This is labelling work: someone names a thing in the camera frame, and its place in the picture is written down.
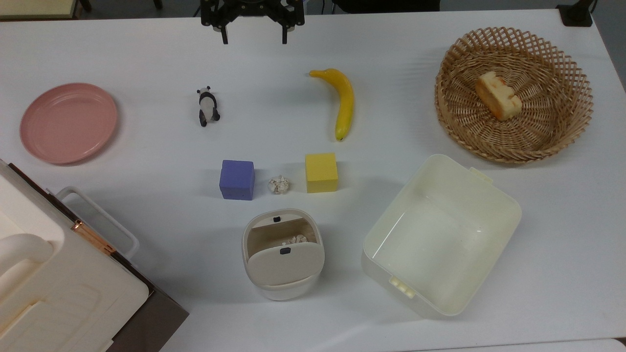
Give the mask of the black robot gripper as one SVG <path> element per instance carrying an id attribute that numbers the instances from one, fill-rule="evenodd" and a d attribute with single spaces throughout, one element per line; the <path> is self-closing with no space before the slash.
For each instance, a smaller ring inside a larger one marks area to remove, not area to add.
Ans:
<path id="1" fill-rule="evenodd" d="M 282 44 L 288 32 L 305 24 L 303 0 L 201 0 L 201 24 L 220 31 L 228 44 L 227 26 L 240 17 L 267 17 L 282 27 Z"/>

